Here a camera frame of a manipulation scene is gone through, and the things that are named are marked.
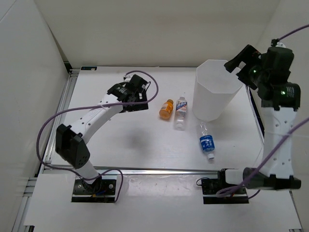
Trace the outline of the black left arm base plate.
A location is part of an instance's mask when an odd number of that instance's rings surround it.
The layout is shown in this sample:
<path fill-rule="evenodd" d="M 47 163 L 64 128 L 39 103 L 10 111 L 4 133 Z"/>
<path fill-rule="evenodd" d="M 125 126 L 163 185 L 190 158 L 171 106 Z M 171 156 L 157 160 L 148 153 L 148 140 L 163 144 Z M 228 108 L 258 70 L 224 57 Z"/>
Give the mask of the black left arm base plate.
<path fill-rule="evenodd" d="M 115 203 L 117 177 L 101 178 L 91 185 L 81 179 L 75 179 L 72 203 Z"/>

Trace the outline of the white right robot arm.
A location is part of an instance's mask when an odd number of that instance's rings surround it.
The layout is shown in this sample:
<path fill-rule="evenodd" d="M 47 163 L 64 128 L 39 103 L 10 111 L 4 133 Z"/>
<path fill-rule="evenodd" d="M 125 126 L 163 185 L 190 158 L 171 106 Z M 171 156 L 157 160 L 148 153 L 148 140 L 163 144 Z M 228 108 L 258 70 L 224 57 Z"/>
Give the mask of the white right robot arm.
<path fill-rule="evenodd" d="M 288 81 L 294 59 L 291 49 L 272 45 L 260 53 L 246 45 L 224 67 L 230 73 L 241 62 L 244 67 L 237 73 L 247 87 L 257 90 L 264 116 L 264 150 L 256 168 L 223 169 L 218 173 L 216 197 L 232 195 L 239 188 L 299 189 L 301 181 L 294 177 L 292 168 L 292 133 L 300 107 L 301 88 Z"/>

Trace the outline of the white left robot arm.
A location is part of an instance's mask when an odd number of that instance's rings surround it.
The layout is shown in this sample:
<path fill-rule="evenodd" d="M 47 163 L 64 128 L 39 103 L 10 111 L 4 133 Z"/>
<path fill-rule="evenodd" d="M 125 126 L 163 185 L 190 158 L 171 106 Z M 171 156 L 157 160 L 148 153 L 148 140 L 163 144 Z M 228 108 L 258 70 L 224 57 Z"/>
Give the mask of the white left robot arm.
<path fill-rule="evenodd" d="M 67 161 L 82 178 L 84 187 L 90 193 L 97 193 L 101 181 L 98 172 L 89 161 L 90 152 L 87 143 L 91 137 L 114 115 L 123 112 L 142 110 L 146 104 L 134 105 L 146 101 L 148 82 L 134 74 L 129 81 L 113 85 L 99 102 L 99 107 L 91 109 L 77 121 L 56 130 L 56 153 Z"/>

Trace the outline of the orange juice bottle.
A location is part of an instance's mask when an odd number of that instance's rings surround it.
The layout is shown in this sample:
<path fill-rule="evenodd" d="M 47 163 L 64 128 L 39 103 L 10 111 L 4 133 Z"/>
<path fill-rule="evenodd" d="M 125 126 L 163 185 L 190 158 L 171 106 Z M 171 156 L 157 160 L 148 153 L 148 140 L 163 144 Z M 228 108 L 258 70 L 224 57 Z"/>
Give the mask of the orange juice bottle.
<path fill-rule="evenodd" d="M 168 99 L 161 107 L 159 111 L 159 116 L 163 120 L 168 120 L 171 117 L 173 111 L 173 100 Z"/>

